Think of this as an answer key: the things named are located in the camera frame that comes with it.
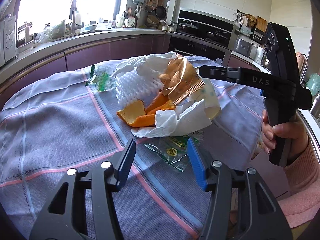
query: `white container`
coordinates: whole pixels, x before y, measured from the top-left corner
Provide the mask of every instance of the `white container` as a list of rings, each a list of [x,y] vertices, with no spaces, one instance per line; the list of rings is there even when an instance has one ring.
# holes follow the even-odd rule
[[[124,20],[124,25],[126,27],[133,27],[134,26],[134,23],[135,23],[135,18],[133,16],[130,16],[128,19],[125,19]]]
[[[78,11],[76,12],[75,23],[81,25],[81,14]]]

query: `plastic bag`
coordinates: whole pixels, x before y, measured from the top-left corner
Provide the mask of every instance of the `plastic bag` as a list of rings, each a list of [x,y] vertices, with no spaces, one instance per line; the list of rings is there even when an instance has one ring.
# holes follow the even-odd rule
[[[116,78],[111,77],[113,69],[103,65],[92,65],[90,78],[85,86],[92,85],[98,92],[116,89]]]
[[[156,152],[166,163],[183,172],[189,163],[187,154],[189,138],[199,144],[203,140],[203,130],[178,137],[152,138],[144,145]]]
[[[52,27],[52,38],[58,39],[64,37],[66,34],[66,20]]]

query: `snack wrapper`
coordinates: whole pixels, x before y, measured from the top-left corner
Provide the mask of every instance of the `snack wrapper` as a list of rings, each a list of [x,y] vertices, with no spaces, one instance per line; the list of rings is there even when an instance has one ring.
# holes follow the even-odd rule
[[[163,95],[168,95],[175,105],[204,86],[191,63],[180,54],[176,56],[169,62],[165,73],[159,76],[164,83]]]

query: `paper towel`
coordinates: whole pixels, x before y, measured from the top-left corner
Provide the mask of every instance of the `paper towel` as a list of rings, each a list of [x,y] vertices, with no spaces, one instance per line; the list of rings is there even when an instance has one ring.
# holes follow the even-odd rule
[[[131,133],[139,138],[182,136],[212,124],[204,111],[205,102],[203,99],[191,106],[189,104],[177,106],[175,110],[158,110],[156,112],[156,127],[133,128]]]

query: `kitchen counter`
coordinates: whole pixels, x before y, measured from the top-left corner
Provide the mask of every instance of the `kitchen counter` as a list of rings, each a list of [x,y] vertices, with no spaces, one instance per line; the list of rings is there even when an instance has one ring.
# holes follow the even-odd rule
[[[72,47],[116,37],[165,33],[165,31],[151,29],[116,28],[106,31],[95,31],[74,35],[57,41],[43,43],[33,49],[27,49],[26,51],[18,54],[16,59],[9,61],[7,64],[2,66],[0,68],[0,84],[27,66]]]
[[[260,65],[258,62],[255,62],[253,59],[250,59],[250,58],[248,58],[248,57],[245,57],[245,56],[243,56],[243,55],[241,55],[240,53],[237,53],[237,52],[235,52],[235,51],[232,51],[232,52],[231,52],[231,55],[234,55],[234,56],[236,56],[236,57],[239,57],[239,58],[247,61],[248,63],[254,65],[255,67],[257,67],[259,70],[261,70],[261,71],[264,72],[264,73],[271,74],[271,71],[270,71],[270,70],[268,70],[268,69],[265,68],[264,66]]]

